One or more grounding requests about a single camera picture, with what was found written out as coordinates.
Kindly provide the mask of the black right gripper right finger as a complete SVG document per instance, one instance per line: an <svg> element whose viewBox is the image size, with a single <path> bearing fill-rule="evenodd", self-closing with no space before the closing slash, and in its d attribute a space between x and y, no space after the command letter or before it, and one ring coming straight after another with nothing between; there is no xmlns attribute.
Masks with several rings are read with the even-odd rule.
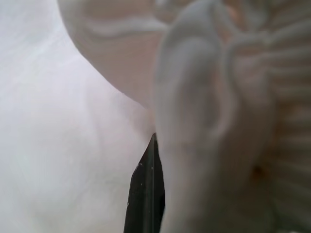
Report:
<svg viewBox="0 0 311 233"><path fill-rule="evenodd" d="M159 157L157 137L154 134L154 232L160 232L165 209L165 188L162 163Z"/></svg>

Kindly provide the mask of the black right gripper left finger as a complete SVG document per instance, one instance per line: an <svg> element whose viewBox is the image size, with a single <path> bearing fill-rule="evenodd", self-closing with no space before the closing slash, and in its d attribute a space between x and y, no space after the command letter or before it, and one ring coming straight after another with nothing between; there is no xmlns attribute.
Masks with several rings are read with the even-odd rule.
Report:
<svg viewBox="0 0 311 233"><path fill-rule="evenodd" d="M130 181L124 233L154 231L154 136L137 164Z"/></svg>

